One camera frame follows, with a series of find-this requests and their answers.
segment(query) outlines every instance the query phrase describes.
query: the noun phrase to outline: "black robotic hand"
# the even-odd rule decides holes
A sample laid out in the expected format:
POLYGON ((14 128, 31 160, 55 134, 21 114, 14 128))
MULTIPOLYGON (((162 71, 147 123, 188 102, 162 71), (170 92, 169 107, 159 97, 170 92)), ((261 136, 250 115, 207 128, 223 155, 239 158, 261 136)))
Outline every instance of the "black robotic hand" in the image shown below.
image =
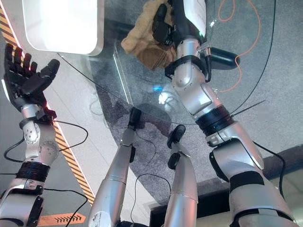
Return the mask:
POLYGON ((25 54, 23 66, 21 66, 22 49, 16 48, 14 60, 12 53, 13 46, 6 44, 4 81, 10 102, 19 111, 26 104, 46 107, 43 91, 55 78, 60 66, 59 61, 52 59, 41 72, 36 72, 37 63, 33 61, 30 65, 32 56, 29 53, 25 54))

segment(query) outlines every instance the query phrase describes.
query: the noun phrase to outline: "gray carpet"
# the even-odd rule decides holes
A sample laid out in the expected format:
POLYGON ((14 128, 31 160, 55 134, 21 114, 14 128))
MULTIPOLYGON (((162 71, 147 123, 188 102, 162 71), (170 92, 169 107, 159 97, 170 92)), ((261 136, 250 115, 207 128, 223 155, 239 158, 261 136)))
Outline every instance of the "gray carpet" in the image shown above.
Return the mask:
MULTIPOLYGON (((239 86, 231 92, 219 95, 229 111, 233 111, 243 103, 257 84, 270 48, 274 1, 253 2, 262 22, 261 35, 252 52, 241 58, 243 79, 239 86)), ((215 1, 215 5, 210 4, 209 20, 216 16, 219 3, 220 1, 215 1)), ((113 10, 117 10, 121 2, 109 1, 106 4, 108 4, 106 8, 112 7, 113 10)), ((143 5, 143 1, 136 1, 134 4, 136 5, 122 7, 121 10, 124 11, 119 15, 117 11, 113 13, 110 9, 106 10, 106 17, 121 23, 134 24, 141 13, 138 9, 143 5)), ((302 51, 300 38, 303 35, 302 30, 299 29, 303 21, 300 12, 302 6, 300 0, 291 2, 277 0, 275 32, 269 61, 259 84, 242 108, 261 100, 266 100, 266 102, 235 117, 246 128, 253 140, 275 152, 281 152, 302 143, 303 133, 300 129, 302 127, 300 118, 302 65, 299 62, 302 51)), ((229 16, 231 7, 229 3, 226 3, 226 7, 222 10, 223 18, 229 16)), ((209 39, 215 47, 241 53, 253 43, 257 29, 257 18, 251 6, 246 1, 236 1, 234 18, 226 23, 217 21, 212 33, 209 32, 211 35, 209 39)), ((169 79, 164 77, 163 70, 148 71, 136 58, 124 53, 119 45, 120 41, 121 37, 117 33, 105 29, 105 48, 100 55, 91 58, 91 68, 94 80, 112 93, 97 88, 104 116, 118 143, 123 128, 127 126, 131 105, 125 102, 119 74, 111 57, 116 44, 127 83, 131 85, 134 105, 145 112, 137 130, 138 135, 143 139, 136 137, 137 152, 131 164, 133 172, 136 176, 143 173, 157 174, 172 182, 174 172, 167 167, 169 149, 166 147, 166 140, 169 132, 177 126, 176 123, 171 122, 186 123, 189 125, 187 125, 182 143, 191 154, 199 194, 226 188, 227 184, 216 177, 209 162, 208 156, 212 149, 206 145, 205 137, 199 127, 191 125, 193 121, 179 103, 178 97, 171 89, 169 79), (154 85, 161 85, 164 87, 163 90, 166 89, 172 93, 173 98, 168 106, 158 104, 159 93, 153 93, 151 90, 154 85)), ((216 70, 213 72, 211 86, 219 90, 228 88, 237 81, 238 76, 237 69, 216 70)), ((294 158, 302 164, 302 152, 294 152, 294 155, 294 158)), ((163 180, 147 176, 141 178, 140 181, 158 202, 165 202, 168 187, 163 180)))

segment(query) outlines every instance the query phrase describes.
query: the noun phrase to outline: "orange sign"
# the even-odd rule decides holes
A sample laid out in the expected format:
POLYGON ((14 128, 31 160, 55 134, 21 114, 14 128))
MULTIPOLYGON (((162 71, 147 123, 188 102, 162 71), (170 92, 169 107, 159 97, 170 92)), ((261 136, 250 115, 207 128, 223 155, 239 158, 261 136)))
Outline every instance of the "orange sign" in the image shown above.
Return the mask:
MULTIPOLYGON (((66 225, 67 222, 71 219, 73 213, 68 214, 53 214, 47 216, 41 216, 38 226, 61 226, 66 225)), ((70 224, 81 224, 85 222, 85 216, 79 213, 76 213, 72 218, 70 224)))

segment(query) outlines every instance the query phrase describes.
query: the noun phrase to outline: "floor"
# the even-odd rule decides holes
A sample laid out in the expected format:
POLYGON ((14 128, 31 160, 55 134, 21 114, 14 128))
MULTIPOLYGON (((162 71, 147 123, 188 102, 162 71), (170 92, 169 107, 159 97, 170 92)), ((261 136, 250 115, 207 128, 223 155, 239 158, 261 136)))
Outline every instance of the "floor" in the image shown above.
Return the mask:
MULTIPOLYGON (((115 107, 118 108, 120 106, 115 105, 117 101, 113 97, 102 93, 100 90, 97 91, 93 84, 71 69, 55 53, 34 50, 28 44, 24 34, 21 1, 2 0, 2 2, 23 49, 33 55, 38 67, 46 65, 52 58, 56 58, 61 62, 57 77, 45 91, 45 96, 51 108, 56 110, 58 120, 79 124, 89 131, 87 142, 72 150, 90 187, 94 193, 97 193, 101 180, 104 178, 106 170, 114 157, 117 142, 123 132, 121 128, 126 125, 130 107, 123 105, 126 110, 125 113, 115 115, 115 112, 118 112, 115 107), (101 106, 105 108, 109 105, 105 101, 108 97, 113 102, 110 103, 113 109, 107 113, 104 112, 103 115, 101 106)), ((277 0, 272 53, 260 84, 243 108, 263 99, 266 99, 266 102, 258 106, 257 109, 246 111, 236 117, 254 140, 276 152, 302 144, 303 134, 300 127, 302 125, 300 111, 302 109, 303 68, 298 61, 301 53, 301 48, 298 47, 301 46, 299 37, 302 37, 303 34, 302 30, 297 29, 298 25, 302 24, 303 21, 300 12, 302 7, 302 2, 299 0, 291 3, 277 0)), ((0 63, 3 62, 3 48, 4 40, 0 37, 0 63)), ((2 67, 0 68, 0 74, 3 75, 2 67)), ((5 100, 2 90, 0 93, 1 128, 10 129, 5 134, 3 132, 0 133, 1 150, 3 150, 20 137, 20 130, 18 124, 16 124, 20 116, 5 100), (4 119, 6 113, 11 113, 9 114, 10 119, 4 119)), ((163 146, 157 146, 158 154, 154 162, 152 165, 146 165, 150 157, 152 157, 150 151, 154 150, 154 147, 151 143, 138 139, 137 147, 139 152, 129 171, 125 202, 121 214, 122 220, 130 220, 130 211, 134 203, 136 176, 148 171, 165 175, 170 182, 173 179, 173 172, 166 167, 169 150, 164 145, 169 131, 176 125, 163 124, 146 115, 143 116, 143 119, 147 120, 147 123, 138 130, 138 134, 163 146)), ((65 125, 61 125, 61 127, 69 144, 75 144, 84 137, 84 133, 81 130, 65 125)), ((183 143, 190 149, 198 182, 206 188, 204 192, 214 187, 224 187, 209 164, 208 154, 210 149, 204 146, 205 140, 197 126, 187 127, 183 143)), ((18 169, 17 165, 7 163, 2 157, 0 158, 0 163, 0 172, 14 172, 18 169)), ((7 187, 9 180, 10 177, 1 176, 0 191, 7 187)), ((297 178, 286 178, 285 187, 291 187, 293 192, 296 190, 297 193, 302 193, 300 191, 302 181, 298 180, 297 178)), ((52 166, 46 183, 47 187, 81 191, 63 156, 60 156, 52 166)), ((136 189, 137 201, 133 211, 133 218, 136 222, 148 225, 150 207, 157 206, 168 198, 167 185, 156 179, 146 177, 139 180, 136 189)), ((46 206, 43 215, 73 212, 74 208, 81 203, 81 199, 73 195, 67 198, 63 194, 56 194, 57 196, 55 197, 52 196, 52 192, 48 193, 45 194, 46 206)), ((83 215, 87 215, 88 212, 88 204, 80 210, 83 215)))

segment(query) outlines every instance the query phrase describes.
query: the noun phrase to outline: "robotic hand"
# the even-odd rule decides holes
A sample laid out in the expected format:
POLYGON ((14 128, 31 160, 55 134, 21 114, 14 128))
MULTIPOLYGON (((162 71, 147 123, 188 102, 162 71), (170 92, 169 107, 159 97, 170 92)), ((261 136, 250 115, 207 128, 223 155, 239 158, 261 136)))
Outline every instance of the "robotic hand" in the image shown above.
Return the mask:
POLYGON ((59 147, 55 142, 53 119, 55 111, 46 107, 43 91, 51 84, 60 63, 53 59, 41 72, 26 54, 21 66, 22 49, 5 48, 4 90, 8 100, 22 113, 20 128, 27 144, 25 160, 0 201, 0 226, 35 227, 43 208, 44 182, 50 165, 57 158, 59 147))

